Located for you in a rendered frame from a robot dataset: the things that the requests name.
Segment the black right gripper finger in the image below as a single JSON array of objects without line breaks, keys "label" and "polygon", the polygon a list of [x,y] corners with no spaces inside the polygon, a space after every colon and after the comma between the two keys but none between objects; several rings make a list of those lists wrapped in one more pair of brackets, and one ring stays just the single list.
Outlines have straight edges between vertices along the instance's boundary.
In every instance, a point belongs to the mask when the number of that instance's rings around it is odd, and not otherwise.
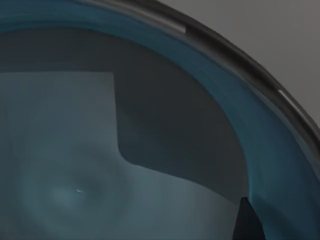
[{"label": "black right gripper finger", "polygon": [[240,200],[232,240],[266,240],[262,223],[247,197]]}]

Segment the blue bowl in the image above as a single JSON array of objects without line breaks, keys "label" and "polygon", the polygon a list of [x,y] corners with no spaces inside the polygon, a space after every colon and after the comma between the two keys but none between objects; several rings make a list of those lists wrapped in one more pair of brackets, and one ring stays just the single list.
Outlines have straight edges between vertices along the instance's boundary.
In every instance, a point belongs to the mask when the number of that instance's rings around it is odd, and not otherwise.
[{"label": "blue bowl", "polygon": [[0,0],[0,240],[320,240],[320,128],[158,0]]}]

